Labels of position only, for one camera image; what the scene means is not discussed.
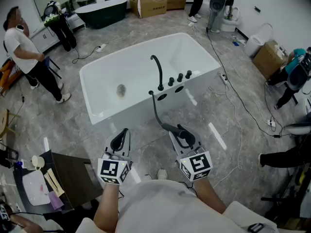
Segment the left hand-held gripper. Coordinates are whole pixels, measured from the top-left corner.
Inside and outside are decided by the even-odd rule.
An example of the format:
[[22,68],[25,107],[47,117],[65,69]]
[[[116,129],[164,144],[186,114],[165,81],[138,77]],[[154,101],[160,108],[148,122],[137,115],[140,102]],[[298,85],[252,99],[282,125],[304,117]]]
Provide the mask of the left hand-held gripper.
[[123,184],[131,170],[130,132],[127,128],[113,133],[104,144],[104,152],[98,159],[98,177],[104,183]]

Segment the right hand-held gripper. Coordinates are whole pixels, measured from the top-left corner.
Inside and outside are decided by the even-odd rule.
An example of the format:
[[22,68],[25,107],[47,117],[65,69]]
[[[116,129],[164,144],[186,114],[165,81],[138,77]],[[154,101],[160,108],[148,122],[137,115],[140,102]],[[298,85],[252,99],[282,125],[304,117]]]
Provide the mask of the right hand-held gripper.
[[179,137],[172,132],[169,132],[169,136],[180,170],[190,182],[207,177],[213,165],[200,135],[187,126],[178,124],[177,127],[182,131]]

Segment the person's left forearm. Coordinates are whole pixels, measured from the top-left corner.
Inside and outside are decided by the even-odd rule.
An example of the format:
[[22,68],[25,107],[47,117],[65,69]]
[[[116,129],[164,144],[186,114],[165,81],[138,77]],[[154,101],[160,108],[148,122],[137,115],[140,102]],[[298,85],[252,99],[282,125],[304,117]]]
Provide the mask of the person's left forearm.
[[118,223],[119,185],[107,183],[94,216],[95,225],[106,233],[114,233]]

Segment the person's right forearm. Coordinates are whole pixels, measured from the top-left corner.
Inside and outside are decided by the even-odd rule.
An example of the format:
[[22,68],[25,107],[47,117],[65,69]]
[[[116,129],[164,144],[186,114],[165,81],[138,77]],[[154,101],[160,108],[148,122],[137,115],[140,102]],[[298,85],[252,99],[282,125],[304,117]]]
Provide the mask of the person's right forearm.
[[208,178],[196,180],[193,184],[199,200],[220,214],[225,212],[226,206],[216,194]]

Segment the white bathtub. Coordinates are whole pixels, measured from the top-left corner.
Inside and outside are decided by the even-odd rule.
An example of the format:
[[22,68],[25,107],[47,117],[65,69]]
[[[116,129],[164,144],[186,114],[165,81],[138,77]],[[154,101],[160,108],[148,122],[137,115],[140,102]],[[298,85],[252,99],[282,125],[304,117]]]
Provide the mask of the white bathtub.
[[[162,67],[164,90],[159,91],[159,71],[155,55]],[[121,49],[80,69],[82,91],[93,125],[114,124],[127,127],[154,118],[161,113],[194,102],[207,91],[220,71],[219,63],[191,36],[175,33]],[[185,78],[192,71],[189,79]],[[178,74],[183,74],[178,82]],[[168,86],[169,78],[173,86]],[[123,99],[116,94],[123,84]]]

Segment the dark green bathtub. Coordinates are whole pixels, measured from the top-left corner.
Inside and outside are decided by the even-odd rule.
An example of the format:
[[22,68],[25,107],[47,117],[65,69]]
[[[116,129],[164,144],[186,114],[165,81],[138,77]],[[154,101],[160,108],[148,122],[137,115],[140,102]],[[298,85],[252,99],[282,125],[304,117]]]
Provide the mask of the dark green bathtub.
[[107,0],[75,10],[78,17],[92,29],[101,29],[125,18],[127,0]]

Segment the grey brown fuzzy clump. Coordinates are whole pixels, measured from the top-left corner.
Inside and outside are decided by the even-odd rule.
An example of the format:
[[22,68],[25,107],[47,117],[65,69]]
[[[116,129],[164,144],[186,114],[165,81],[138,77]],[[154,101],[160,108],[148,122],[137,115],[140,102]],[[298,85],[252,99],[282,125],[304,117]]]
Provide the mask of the grey brown fuzzy clump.
[[116,94],[119,98],[123,99],[126,94],[126,87],[123,84],[119,84],[117,86]]

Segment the dark wooden table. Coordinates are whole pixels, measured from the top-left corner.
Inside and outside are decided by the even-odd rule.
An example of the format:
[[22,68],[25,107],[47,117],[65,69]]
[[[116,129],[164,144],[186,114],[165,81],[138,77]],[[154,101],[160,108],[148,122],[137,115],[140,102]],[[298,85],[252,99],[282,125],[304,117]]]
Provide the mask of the dark wooden table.
[[[102,194],[103,189],[98,179],[95,178],[95,181],[91,179],[91,175],[95,175],[94,170],[87,169],[88,166],[91,166],[89,159],[61,155],[52,151],[43,153],[41,157],[45,160],[45,166],[40,170],[42,174],[46,174],[47,170],[51,168],[65,191],[60,196],[64,206],[58,209],[59,211],[65,212],[72,210],[96,199]],[[40,206],[32,206],[30,204],[22,184],[22,177],[30,172],[32,171],[17,166],[13,170],[17,190],[25,211],[35,214],[56,212],[51,203]]]

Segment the black curved faucet spout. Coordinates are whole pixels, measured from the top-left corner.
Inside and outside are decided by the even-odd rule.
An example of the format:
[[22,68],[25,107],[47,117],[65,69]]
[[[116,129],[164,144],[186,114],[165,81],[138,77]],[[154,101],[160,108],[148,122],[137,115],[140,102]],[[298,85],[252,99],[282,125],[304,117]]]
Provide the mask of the black curved faucet spout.
[[158,71],[159,71],[159,85],[158,85],[158,90],[162,91],[164,90],[164,86],[163,86],[163,72],[162,72],[162,67],[161,64],[158,60],[158,58],[155,55],[151,55],[150,57],[151,60],[155,60],[157,67],[158,67]]

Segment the beige envelope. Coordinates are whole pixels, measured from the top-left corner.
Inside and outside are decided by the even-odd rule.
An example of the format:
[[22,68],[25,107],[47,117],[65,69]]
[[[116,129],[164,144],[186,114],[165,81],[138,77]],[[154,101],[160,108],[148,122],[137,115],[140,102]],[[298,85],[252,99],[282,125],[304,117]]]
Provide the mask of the beige envelope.
[[56,193],[58,197],[64,194],[64,190],[61,187],[60,183],[58,182],[53,170],[50,168],[47,170],[47,173],[44,174],[44,178],[50,185],[50,187],[53,189],[53,191]]

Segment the purple cloth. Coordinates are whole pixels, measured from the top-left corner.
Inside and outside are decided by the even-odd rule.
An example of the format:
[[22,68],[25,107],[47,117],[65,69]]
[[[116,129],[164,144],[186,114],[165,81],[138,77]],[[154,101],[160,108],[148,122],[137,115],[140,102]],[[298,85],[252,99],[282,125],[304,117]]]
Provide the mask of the purple cloth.
[[54,191],[49,192],[48,197],[54,210],[58,210],[64,206],[63,202]]

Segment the wooden stool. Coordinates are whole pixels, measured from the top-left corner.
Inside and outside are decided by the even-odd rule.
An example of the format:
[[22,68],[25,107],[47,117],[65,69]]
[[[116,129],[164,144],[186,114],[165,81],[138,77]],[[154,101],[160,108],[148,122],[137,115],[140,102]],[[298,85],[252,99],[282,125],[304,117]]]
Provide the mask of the wooden stool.
[[0,113],[0,139],[7,134],[8,132],[12,132],[15,135],[19,135],[19,133],[17,133],[16,131],[14,131],[13,129],[9,128],[9,116],[13,116],[13,117],[17,117],[19,118],[20,116],[17,114],[13,114],[11,113],[8,109],[4,109],[1,113]]

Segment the white toilet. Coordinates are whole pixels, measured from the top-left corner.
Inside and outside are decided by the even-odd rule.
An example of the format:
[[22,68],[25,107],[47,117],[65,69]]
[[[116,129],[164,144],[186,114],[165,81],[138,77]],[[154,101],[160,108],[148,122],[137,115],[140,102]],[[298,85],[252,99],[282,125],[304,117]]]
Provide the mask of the white toilet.
[[220,30],[224,32],[234,32],[242,21],[242,16],[238,7],[232,7],[232,17],[229,17],[229,9],[230,7],[226,8],[220,27]]
[[263,23],[255,34],[251,35],[245,45],[244,52],[249,57],[255,57],[262,46],[272,39],[273,26]]

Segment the orange chair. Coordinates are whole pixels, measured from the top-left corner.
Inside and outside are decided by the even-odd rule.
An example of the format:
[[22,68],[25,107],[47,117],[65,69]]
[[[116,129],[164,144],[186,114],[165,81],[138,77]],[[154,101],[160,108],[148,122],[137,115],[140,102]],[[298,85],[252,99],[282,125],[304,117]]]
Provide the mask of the orange chair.
[[7,59],[0,68],[0,96],[3,96],[10,85],[22,74],[23,72],[17,64],[13,60]]

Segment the blue chair black frame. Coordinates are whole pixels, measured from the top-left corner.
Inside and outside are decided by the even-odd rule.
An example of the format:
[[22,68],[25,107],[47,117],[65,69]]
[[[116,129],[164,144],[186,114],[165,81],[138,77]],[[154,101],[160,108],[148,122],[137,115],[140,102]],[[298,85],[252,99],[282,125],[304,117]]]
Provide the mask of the blue chair black frame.
[[52,63],[58,70],[60,70],[60,67],[49,57],[45,57],[44,60],[44,64],[45,66],[48,68],[49,71],[51,71],[56,77],[58,77],[59,79],[62,79],[61,76],[59,76],[51,67],[50,67],[50,63]]

